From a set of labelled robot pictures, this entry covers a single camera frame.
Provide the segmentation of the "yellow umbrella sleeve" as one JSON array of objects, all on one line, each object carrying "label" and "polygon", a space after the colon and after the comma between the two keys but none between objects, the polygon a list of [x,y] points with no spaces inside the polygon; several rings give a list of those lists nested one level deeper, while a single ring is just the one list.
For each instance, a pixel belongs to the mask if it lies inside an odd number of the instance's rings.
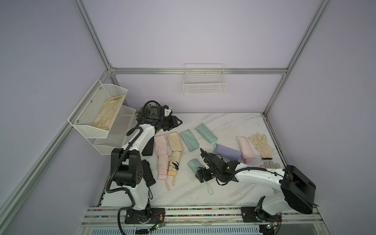
[{"label": "yellow umbrella sleeve", "polygon": [[173,132],[167,135],[169,146],[172,152],[183,152],[184,147],[181,143],[179,134],[177,132]]}]

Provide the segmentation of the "green umbrella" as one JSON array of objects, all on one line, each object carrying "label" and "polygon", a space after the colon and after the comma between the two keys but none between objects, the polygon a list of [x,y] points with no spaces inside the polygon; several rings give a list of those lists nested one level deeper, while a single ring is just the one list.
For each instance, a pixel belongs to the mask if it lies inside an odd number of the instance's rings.
[{"label": "green umbrella", "polygon": [[203,169],[206,169],[198,159],[193,159],[188,163],[189,168],[194,173],[195,177],[199,180],[200,183],[204,183],[207,187],[207,191],[209,195],[213,195],[213,190],[210,184],[206,181],[205,177],[203,176]]},{"label": "green umbrella", "polygon": [[217,137],[204,123],[201,123],[195,130],[210,144],[217,142]]}]

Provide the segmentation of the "pink umbrella sleeve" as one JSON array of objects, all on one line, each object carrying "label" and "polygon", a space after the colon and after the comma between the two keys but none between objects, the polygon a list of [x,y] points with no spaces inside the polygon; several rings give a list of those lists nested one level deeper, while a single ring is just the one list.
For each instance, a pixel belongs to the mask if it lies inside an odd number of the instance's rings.
[{"label": "pink umbrella sleeve", "polygon": [[157,157],[160,157],[162,155],[168,156],[167,141],[164,136],[154,137],[154,147]]}]

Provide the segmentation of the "green umbrella sleeve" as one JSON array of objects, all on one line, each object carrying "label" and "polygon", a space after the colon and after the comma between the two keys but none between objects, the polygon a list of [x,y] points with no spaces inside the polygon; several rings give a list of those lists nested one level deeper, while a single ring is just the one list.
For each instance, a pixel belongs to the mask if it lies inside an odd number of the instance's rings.
[{"label": "green umbrella sleeve", "polygon": [[195,138],[195,136],[190,130],[185,130],[183,132],[180,132],[179,135],[183,139],[184,143],[186,144],[190,152],[200,147],[199,142],[197,141],[197,139]]}]

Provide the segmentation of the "black umbrella sleeve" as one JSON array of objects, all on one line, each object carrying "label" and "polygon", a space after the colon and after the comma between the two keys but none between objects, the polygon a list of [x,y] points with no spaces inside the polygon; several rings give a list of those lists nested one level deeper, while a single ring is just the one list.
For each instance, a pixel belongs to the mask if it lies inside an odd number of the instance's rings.
[{"label": "black umbrella sleeve", "polygon": [[143,156],[152,156],[154,150],[154,137],[152,137],[142,151]]}]

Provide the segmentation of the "yellow umbrella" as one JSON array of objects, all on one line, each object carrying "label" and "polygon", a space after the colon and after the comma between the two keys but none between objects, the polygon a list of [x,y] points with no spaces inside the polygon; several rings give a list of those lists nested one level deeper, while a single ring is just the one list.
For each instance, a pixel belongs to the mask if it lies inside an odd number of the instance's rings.
[{"label": "yellow umbrella", "polygon": [[171,183],[172,183],[173,186],[175,186],[176,176],[177,176],[177,172],[178,172],[179,167],[180,167],[181,158],[182,158],[182,153],[180,151],[174,151],[172,153],[172,156],[170,157],[170,160],[169,160],[167,175],[172,177]]}]

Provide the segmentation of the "black umbrella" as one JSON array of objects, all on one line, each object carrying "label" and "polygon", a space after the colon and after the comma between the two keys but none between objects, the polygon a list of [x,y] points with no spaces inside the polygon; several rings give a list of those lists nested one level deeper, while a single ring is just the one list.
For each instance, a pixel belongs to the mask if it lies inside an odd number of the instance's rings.
[{"label": "black umbrella", "polygon": [[153,186],[154,184],[156,184],[156,181],[154,179],[154,176],[153,176],[152,170],[150,168],[149,162],[147,160],[142,160],[142,166],[143,166],[143,170],[144,170],[143,179],[145,180],[146,186],[148,188],[148,196],[149,196],[150,200],[152,200],[153,199],[153,193],[152,193],[150,187]]}]

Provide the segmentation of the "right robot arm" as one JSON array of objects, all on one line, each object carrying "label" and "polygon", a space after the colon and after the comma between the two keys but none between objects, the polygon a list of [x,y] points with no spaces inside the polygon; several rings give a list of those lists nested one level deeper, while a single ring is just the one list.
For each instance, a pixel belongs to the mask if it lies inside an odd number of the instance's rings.
[{"label": "right robot arm", "polygon": [[224,161],[219,155],[203,149],[201,157],[206,167],[195,174],[200,183],[215,179],[220,186],[231,182],[251,182],[276,190],[273,196],[262,196],[256,206],[242,207],[244,222],[280,222],[282,213],[295,210],[312,214],[316,185],[297,167],[283,169],[248,166],[238,161]]}]

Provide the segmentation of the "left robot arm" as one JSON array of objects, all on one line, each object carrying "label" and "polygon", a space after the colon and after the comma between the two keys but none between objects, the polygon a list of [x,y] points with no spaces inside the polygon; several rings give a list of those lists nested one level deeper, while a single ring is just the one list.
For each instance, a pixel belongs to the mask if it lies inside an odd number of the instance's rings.
[{"label": "left robot arm", "polygon": [[123,192],[131,200],[128,210],[146,214],[150,207],[148,187],[143,178],[144,167],[142,153],[153,152],[154,136],[160,130],[170,131],[183,122],[173,115],[172,109],[162,106],[154,100],[148,101],[142,108],[139,121],[126,136],[135,135],[122,148],[111,152],[111,174],[107,180],[107,194]]}]

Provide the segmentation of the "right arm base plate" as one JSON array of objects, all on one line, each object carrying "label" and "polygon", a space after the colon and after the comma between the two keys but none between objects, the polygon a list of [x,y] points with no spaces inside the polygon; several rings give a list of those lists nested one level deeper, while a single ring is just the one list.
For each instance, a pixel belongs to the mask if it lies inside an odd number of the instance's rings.
[{"label": "right arm base plate", "polygon": [[281,222],[279,214],[269,215],[258,207],[241,207],[241,216],[244,223],[256,222]]}]

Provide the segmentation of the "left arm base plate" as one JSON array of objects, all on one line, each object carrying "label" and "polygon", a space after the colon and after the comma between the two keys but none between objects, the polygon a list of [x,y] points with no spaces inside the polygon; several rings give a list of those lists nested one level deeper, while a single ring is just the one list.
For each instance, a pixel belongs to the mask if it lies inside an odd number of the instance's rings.
[{"label": "left arm base plate", "polygon": [[146,208],[145,210],[127,210],[125,224],[155,224],[164,220],[165,208]]}]

